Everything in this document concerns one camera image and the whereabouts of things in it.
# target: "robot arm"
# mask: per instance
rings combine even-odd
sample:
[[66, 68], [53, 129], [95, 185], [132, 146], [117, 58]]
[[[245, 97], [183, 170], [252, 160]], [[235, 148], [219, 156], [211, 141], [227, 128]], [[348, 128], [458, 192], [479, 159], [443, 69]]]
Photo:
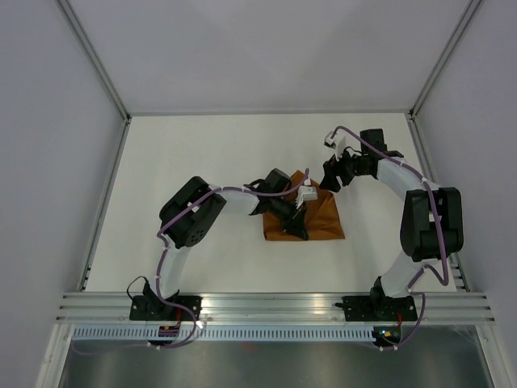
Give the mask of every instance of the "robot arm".
[[[160, 211], [162, 228], [158, 235], [166, 244], [166, 250], [158, 265], [159, 278], [155, 277], [158, 281], [145, 282], [142, 296], [133, 298], [129, 318], [145, 321], [174, 318], [173, 306], [163, 301], [174, 304], [191, 248], [204, 238], [221, 213], [254, 216], [270, 212], [279, 218], [285, 233], [307, 240], [305, 202], [317, 199], [317, 191], [310, 184], [307, 179], [290, 188], [291, 179], [278, 169], [244, 188], [225, 188], [218, 192], [214, 192], [217, 187], [208, 185], [199, 176], [191, 178]], [[284, 197], [295, 190], [295, 200]]]
[[423, 182], [432, 191], [436, 203], [447, 255], [459, 251], [463, 246], [460, 193], [455, 188], [441, 188], [404, 168], [403, 155], [398, 151], [387, 151], [382, 129], [362, 131], [360, 139], [389, 156], [389, 159], [372, 152], [364, 143], [361, 143], [360, 152], [351, 153], [347, 150], [350, 147], [344, 144], [344, 138], [336, 143], [334, 137], [335, 131], [327, 135], [325, 140], [326, 146], [338, 152], [324, 163], [325, 177], [320, 188], [338, 192], [342, 186], [350, 184], [354, 177], [371, 175], [388, 185], [404, 200], [400, 231], [402, 252], [393, 266], [377, 278], [370, 293], [374, 310], [383, 315], [383, 306], [390, 304], [393, 299], [409, 297], [414, 279], [418, 279], [422, 269], [440, 257], [439, 236], [435, 222], [430, 221], [431, 202]]

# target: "white table surface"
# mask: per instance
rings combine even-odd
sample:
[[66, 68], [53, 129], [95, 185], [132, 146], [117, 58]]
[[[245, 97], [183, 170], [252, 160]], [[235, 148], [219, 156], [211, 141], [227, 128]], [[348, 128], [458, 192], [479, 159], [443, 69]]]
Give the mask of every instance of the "white table surface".
[[[401, 113], [134, 117], [86, 289], [124, 291], [136, 276], [153, 276], [162, 251], [158, 212], [193, 175], [238, 186], [275, 167], [289, 175], [309, 167], [311, 178], [321, 181], [322, 164], [332, 155], [323, 138], [340, 124], [357, 133], [382, 128], [389, 149], [419, 168]], [[191, 251], [181, 290], [368, 291], [401, 250], [403, 203], [370, 176], [354, 178], [336, 202], [345, 240], [267, 242], [262, 217], [219, 216]], [[456, 288], [427, 273], [415, 289]]]

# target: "purple cable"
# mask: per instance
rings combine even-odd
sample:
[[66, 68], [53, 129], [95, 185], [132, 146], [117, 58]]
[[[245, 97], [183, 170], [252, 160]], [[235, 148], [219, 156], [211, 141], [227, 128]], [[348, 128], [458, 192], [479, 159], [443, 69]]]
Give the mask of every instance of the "purple cable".
[[168, 251], [168, 249], [170, 247], [169, 242], [163, 236], [165, 231], [167, 229], [169, 229], [174, 223], [176, 223], [180, 218], [184, 217], [188, 212], [193, 210], [196, 206], [201, 205], [210, 196], [212, 196], [213, 194], [216, 194], [218, 192], [226, 192], [226, 191], [244, 192], [245, 194], [251, 194], [252, 196], [269, 196], [269, 197], [273, 197], [273, 196], [287, 196], [287, 195], [295, 192], [296, 190], [298, 190], [300, 188], [300, 186], [302, 184], [304, 184], [305, 180], [308, 177], [309, 177], [309, 169], [307, 168], [307, 169], [305, 169], [304, 178], [296, 186], [294, 186], [293, 188], [290, 188], [289, 190], [286, 190], [285, 192], [273, 192], [273, 193], [254, 192], [252, 190], [247, 190], [245, 188], [235, 188], [235, 187], [231, 187], [231, 186], [223, 187], [223, 188], [214, 188], [210, 192], [207, 192], [206, 194], [204, 194], [198, 200], [194, 201], [194, 203], [192, 203], [190, 206], [187, 206], [182, 212], [180, 212], [178, 215], [176, 215], [176, 217], [173, 217], [172, 220], [170, 220], [164, 226], [162, 226], [162, 228], [160, 228], [160, 230], [156, 234], [156, 237], [160, 238], [163, 241], [164, 249], [163, 249], [163, 252], [162, 252], [162, 256], [160, 257], [160, 260], [158, 261], [158, 267], [156, 269], [156, 283], [155, 283], [155, 285], [156, 285], [156, 294], [157, 294], [158, 299], [160, 300], [161, 303], [163, 303], [163, 304], [165, 304], [167, 306], [174, 307], [176, 309], [182, 309], [182, 310], [186, 311], [192, 317], [192, 323], [193, 323], [192, 330], [190, 331], [190, 333], [188, 333], [188, 336], [185, 339], [182, 339], [177, 344], [163, 345], [162, 348], [172, 349], [172, 348], [178, 348], [180, 346], [183, 346], [183, 345], [187, 344], [190, 341], [190, 339], [192, 338], [192, 336], [194, 335], [195, 328], [196, 328], [196, 324], [195, 324], [196, 323], [196, 319], [195, 319], [194, 312], [192, 310], [188, 309], [187, 307], [183, 306], [183, 305], [179, 305], [178, 303], [173, 303], [173, 302], [167, 301], [162, 296], [162, 291], [160, 290], [160, 274], [162, 273], [162, 267], [163, 267], [163, 264], [165, 262], [167, 251]]
[[423, 187], [426, 189], [427, 191], [427, 195], [429, 196], [429, 202], [431, 204], [431, 212], [433, 214], [433, 218], [435, 219], [435, 227], [436, 227], [436, 234], [438, 235], [438, 245], [439, 245], [439, 255], [440, 255], [440, 260], [442, 262], [442, 270], [443, 270], [443, 277], [438, 273], [438, 271], [436, 271], [436, 269], [430, 265], [430, 264], [424, 264], [423, 267], [424, 268], [429, 268], [433, 274], [436, 276], [436, 278], [438, 279], [438, 281], [440, 282], [441, 285], [443, 286], [447, 286], [449, 284], [449, 272], [448, 272], [448, 267], [447, 267], [447, 252], [445, 251], [445, 240], [443, 239], [443, 230], [442, 230], [442, 225], [439, 221], [439, 214], [438, 214], [438, 209], [436, 208], [436, 203], [435, 203], [435, 198], [433, 197], [433, 191], [431, 190], [431, 186], [429, 186], [429, 184], [427, 183], [427, 181], [424, 179], [423, 175], [420, 174], [417, 170], [415, 170], [412, 166], [409, 166], [408, 164], [405, 164], [405, 163], [402, 163], [398, 160], [396, 160], [395, 158], [392, 158], [391, 156], [388, 156], [382, 152], [380, 152], [377, 148], [375, 148], [373, 145], [371, 145], [370, 143], [368, 143], [367, 141], [361, 139], [359, 136], [357, 136], [355, 133], [353, 133], [350, 129], [348, 129], [347, 127], [343, 127], [343, 126], [338, 126], [333, 132], [332, 132], [332, 137], [331, 138], [334, 138], [336, 136], [336, 133], [339, 131], [339, 130], [342, 130], [342, 131], [345, 131], [346, 133], [348, 133], [349, 135], [351, 135], [354, 139], [356, 139], [357, 141], [359, 141], [361, 144], [367, 146], [370, 150], [372, 150], [373, 152], [375, 152], [376, 154], [378, 154], [379, 156], [381, 156], [382, 158], [384, 159], [388, 159], [390, 162], [393, 162], [395, 164], [398, 164], [398, 165], [401, 165], [402, 167], [404, 167], [406, 170], [409, 170], [411, 171], [413, 174], [415, 174], [417, 176], [418, 179], [422, 180], [422, 185]]

